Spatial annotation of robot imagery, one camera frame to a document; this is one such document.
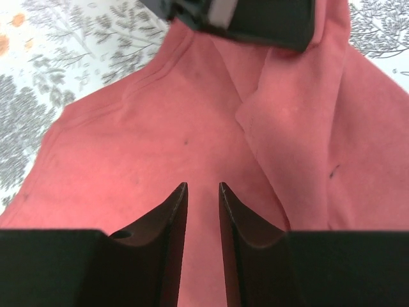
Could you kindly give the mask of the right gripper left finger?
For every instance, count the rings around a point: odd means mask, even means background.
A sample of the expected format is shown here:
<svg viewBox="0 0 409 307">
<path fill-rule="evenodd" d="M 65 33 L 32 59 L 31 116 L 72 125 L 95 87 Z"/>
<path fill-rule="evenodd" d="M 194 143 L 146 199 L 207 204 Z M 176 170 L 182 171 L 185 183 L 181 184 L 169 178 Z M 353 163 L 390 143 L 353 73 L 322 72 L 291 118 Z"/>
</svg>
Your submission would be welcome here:
<svg viewBox="0 0 409 307">
<path fill-rule="evenodd" d="M 2 306 L 176 306 L 188 185 L 107 235 L 90 229 L 1 231 Z"/>
</svg>

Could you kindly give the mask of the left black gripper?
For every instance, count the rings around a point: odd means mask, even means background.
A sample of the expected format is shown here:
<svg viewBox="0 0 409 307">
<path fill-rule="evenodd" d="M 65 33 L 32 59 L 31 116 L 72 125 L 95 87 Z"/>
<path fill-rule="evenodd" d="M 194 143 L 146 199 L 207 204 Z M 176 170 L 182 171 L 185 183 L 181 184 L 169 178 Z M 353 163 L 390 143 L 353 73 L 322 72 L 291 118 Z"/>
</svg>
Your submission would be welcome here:
<svg viewBox="0 0 409 307">
<path fill-rule="evenodd" d="M 237 42 L 303 52 L 315 28 L 313 0 L 144 0 L 157 17 Z"/>
</svg>

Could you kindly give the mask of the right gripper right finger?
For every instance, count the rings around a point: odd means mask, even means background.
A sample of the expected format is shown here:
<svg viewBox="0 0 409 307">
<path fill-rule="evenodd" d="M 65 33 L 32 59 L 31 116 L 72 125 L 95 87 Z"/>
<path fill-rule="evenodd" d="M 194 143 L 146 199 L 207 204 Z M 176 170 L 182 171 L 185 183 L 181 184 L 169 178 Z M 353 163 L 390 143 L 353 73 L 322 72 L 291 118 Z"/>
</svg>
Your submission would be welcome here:
<svg viewBox="0 0 409 307">
<path fill-rule="evenodd" d="M 285 232 L 219 186 L 229 306 L 407 306 L 408 233 Z"/>
</svg>

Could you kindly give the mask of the salmon pink polo shirt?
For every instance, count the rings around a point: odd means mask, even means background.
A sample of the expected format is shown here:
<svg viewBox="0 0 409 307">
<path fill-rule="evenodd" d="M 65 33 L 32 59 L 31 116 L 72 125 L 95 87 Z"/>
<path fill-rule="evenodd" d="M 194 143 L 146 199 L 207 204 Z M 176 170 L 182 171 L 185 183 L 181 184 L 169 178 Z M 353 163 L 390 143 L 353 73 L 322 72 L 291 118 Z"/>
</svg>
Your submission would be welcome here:
<svg viewBox="0 0 409 307">
<path fill-rule="evenodd" d="M 189 185 L 180 306 L 225 306 L 218 185 L 292 230 L 408 229 L 408 94 L 317 1 L 301 54 L 173 22 L 142 70 L 66 107 L 3 228 L 113 232 Z"/>
</svg>

